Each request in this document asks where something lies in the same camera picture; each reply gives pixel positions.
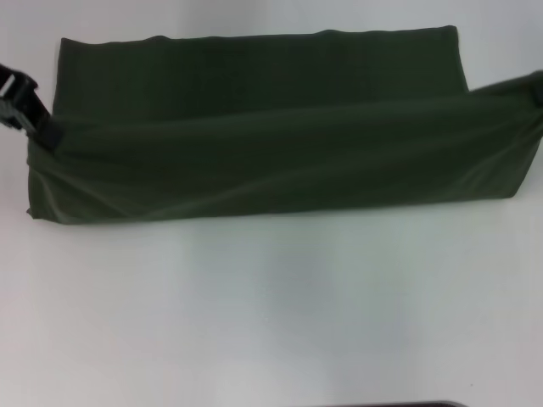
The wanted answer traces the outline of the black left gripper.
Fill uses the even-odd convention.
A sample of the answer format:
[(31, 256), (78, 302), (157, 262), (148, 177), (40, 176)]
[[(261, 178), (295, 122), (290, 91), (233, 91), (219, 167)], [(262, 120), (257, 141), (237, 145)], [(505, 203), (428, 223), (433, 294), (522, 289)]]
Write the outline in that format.
[(64, 131), (36, 94), (37, 83), (27, 74), (1, 65), (1, 123), (26, 135), (49, 152), (63, 140)]

